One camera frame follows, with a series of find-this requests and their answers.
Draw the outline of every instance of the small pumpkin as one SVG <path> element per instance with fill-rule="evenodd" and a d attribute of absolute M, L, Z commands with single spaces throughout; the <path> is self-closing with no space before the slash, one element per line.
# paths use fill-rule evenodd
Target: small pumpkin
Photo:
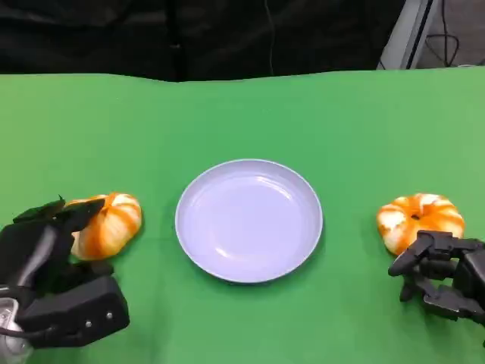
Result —
<path fill-rule="evenodd" d="M 448 231 L 463 237 L 465 221 L 446 197 L 417 193 L 381 207 L 377 227 L 386 248 L 399 255 L 416 241 L 419 230 Z"/>
<path fill-rule="evenodd" d="M 71 252 L 81 260 L 106 259 L 118 254 L 139 231 L 142 210 L 138 201 L 126 193 L 75 199 L 74 203 L 104 199 L 105 205 L 82 231 L 73 233 Z"/>

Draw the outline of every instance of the orange pumpkin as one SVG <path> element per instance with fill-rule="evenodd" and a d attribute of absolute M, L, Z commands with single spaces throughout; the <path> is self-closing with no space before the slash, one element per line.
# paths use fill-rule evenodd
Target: orange pumpkin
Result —
<path fill-rule="evenodd" d="M 73 233 L 71 252 L 81 260 L 105 259 L 118 254 L 142 224 L 142 210 L 138 201 L 126 193 L 75 199 L 67 205 L 94 199 L 105 199 L 105 205 L 86 228 Z"/>
<path fill-rule="evenodd" d="M 448 231 L 463 237 L 465 221 L 446 197 L 417 193 L 381 207 L 377 226 L 386 248 L 399 255 L 416 241 L 419 230 Z"/>

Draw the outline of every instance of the green table surface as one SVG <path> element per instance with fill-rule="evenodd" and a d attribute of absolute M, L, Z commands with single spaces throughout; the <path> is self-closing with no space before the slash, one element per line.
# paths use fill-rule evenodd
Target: green table surface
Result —
<path fill-rule="evenodd" d="M 111 75 L 0 77 L 0 224 L 60 193 L 121 191 L 142 233 L 113 259 L 124 331 L 31 363 L 483 363 L 485 330 L 401 304 L 374 216 L 397 196 L 442 193 L 485 237 L 485 68 L 172 84 Z M 297 170 L 326 227 L 293 274 L 219 281 L 184 255 L 177 200 L 235 158 Z"/>

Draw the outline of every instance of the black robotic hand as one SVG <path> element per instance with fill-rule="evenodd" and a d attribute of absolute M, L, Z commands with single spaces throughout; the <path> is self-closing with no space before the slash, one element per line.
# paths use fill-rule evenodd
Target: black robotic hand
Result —
<path fill-rule="evenodd" d="M 485 326 L 485 246 L 481 241 L 419 231 L 417 240 L 388 272 L 392 277 L 404 277 L 402 302 L 417 294 L 434 315 L 454 321 L 471 319 Z M 435 287 L 431 282 L 445 278 L 452 278 L 451 286 Z"/>
<path fill-rule="evenodd" d="M 127 302 L 111 265 L 69 263 L 72 233 L 103 205 L 100 199 L 65 206 L 60 198 L 25 211 L 0 231 L 0 309 L 15 308 L 2 313 L 0 337 L 24 339 L 34 348 L 79 347 L 128 326 Z M 6 350 L 15 351 L 15 343 L 0 340 L 0 352 Z"/>

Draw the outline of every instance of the cable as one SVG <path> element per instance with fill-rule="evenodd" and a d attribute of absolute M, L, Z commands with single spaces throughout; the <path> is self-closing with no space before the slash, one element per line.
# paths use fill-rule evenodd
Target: cable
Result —
<path fill-rule="evenodd" d="M 446 25 L 445 16 L 446 0 L 441 0 L 441 21 L 443 23 L 443 34 L 445 36 L 445 66 L 450 67 L 448 63 L 448 26 Z"/>
<path fill-rule="evenodd" d="M 264 0 L 264 9 L 266 9 L 266 15 L 268 16 L 268 23 L 270 24 L 270 28 L 271 28 L 271 45 L 270 45 L 269 65 L 270 65 L 270 75 L 274 76 L 273 48 L 274 48 L 274 41 L 276 39 L 276 27 L 274 26 L 273 18 L 271 16 L 271 11 L 270 11 L 270 7 L 268 5 L 268 0 Z"/>
<path fill-rule="evenodd" d="M 54 327 L 47 328 L 41 331 L 32 331 L 32 332 L 23 332 L 23 331 L 15 331 L 15 330 L 8 330 L 7 328 L 0 328 L 0 335 L 9 336 L 9 337 L 19 337 L 20 339 L 32 340 L 32 339 L 39 339 L 41 337 L 45 337 L 55 331 Z"/>
<path fill-rule="evenodd" d="M 442 37 L 442 36 L 445 36 L 445 34 L 429 34 L 427 36 L 427 38 L 437 38 L 437 37 Z M 427 41 L 427 39 L 424 41 L 424 44 L 431 51 L 431 53 L 433 53 L 436 56 L 436 58 L 438 58 L 443 63 L 443 65 L 445 67 L 455 67 L 455 65 L 453 64 L 453 61 L 455 60 L 456 55 L 458 53 L 458 50 L 460 49 L 460 39 L 458 39 L 457 36 L 453 36 L 452 34 L 448 34 L 448 37 L 455 40 L 455 50 L 453 51 L 452 57 L 450 58 L 448 64 L 446 64 L 445 60 L 440 55 L 438 55 L 438 53 L 434 50 L 434 48 Z"/>

